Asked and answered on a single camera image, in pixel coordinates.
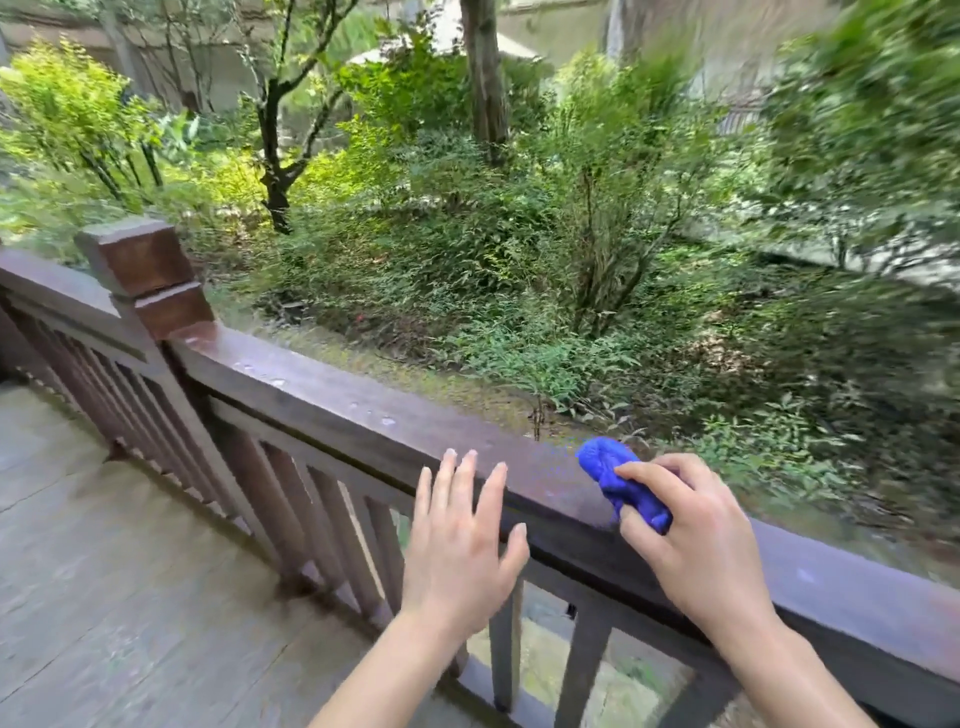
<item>handrail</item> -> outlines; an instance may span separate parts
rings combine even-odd
[[[446,448],[474,448],[478,479],[499,460],[510,465],[501,535],[516,522],[528,524],[533,563],[525,577],[592,605],[577,620],[568,674],[595,674],[616,626],[712,681],[712,692],[685,693],[661,725],[706,724],[735,693],[706,639],[616,533],[610,505],[568,452],[221,325],[204,313],[199,284],[167,226],[126,223],[88,231],[80,243],[112,296],[86,274],[0,249],[0,317],[31,342],[105,439],[145,459],[152,457],[145,449],[155,452],[184,487],[250,530],[281,573],[290,577],[313,563],[318,583],[348,584],[348,603],[375,623],[389,619],[402,564],[396,533],[387,533],[389,508],[409,510],[420,468],[435,468]],[[137,255],[130,255],[134,246]],[[38,319],[37,306],[63,328]],[[90,335],[104,342],[82,338]],[[142,371],[121,353],[111,358],[109,342],[136,347]],[[55,361],[57,352],[72,363]],[[330,485],[338,480],[352,489],[350,508]],[[319,497],[304,499],[304,492]],[[305,514],[312,503],[320,510]],[[359,540],[348,511],[359,519]],[[854,697],[907,725],[960,725],[960,593],[772,525],[754,526],[778,610]],[[357,560],[361,542],[383,597]],[[518,665],[504,651],[519,639],[518,617],[492,622],[491,630],[492,678],[468,662],[452,674],[513,711],[515,722],[543,718],[543,707],[504,679],[516,679]],[[599,653],[596,640],[603,641]],[[491,679],[492,692],[485,687]],[[555,724],[579,722],[582,682],[564,679],[569,696],[550,718]]]

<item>blue rag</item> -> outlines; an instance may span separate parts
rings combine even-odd
[[[580,467],[597,481],[600,490],[616,511],[617,519],[624,505],[632,505],[650,526],[663,535],[673,522],[673,514],[643,483],[624,480],[613,469],[639,460],[627,446],[609,437],[594,437],[577,450]]]

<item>railing top surface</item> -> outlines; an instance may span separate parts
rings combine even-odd
[[[124,335],[108,291],[79,271],[0,248],[0,287],[106,336]],[[188,375],[214,396],[408,493],[420,468],[435,467],[448,447],[476,449],[483,473],[506,461],[505,530],[527,521],[532,549],[544,563],[691,633],[617,536],[610,505],[565,449],[217,323],[182,329],[171,343]],[[855,657],[864,680],[890,680],[896,664],[906,663],[954,684],[951,691],[960,689],[960,592],[765,523],[755,522],[755,529],[775,602],[825,658],[831,651],[838,664]],[[956,697],[960,705],[960,691]]]

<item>railing post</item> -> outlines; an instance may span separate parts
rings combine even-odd
[[[213,321],[213,311],[184,254],[172,225],[149,218],[129,218],[84,228],[77,247],[90,262],[97,280],[110,292],[113,304],[157,374],[153,384],[167,405],[163,414],[180,425],[189,438],[191,455],[229,517],[239,516],[285,577],[291,560],[284,558],[237,484],[202,417],[203,403],[164,342],[181,328]]]

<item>thick brown tree trunk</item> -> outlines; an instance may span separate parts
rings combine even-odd
[[[460,0],[464,47],[473,94],[473,134],[491,164],[503,161],[508,136],[507,98],[496,42],[495,0]]]

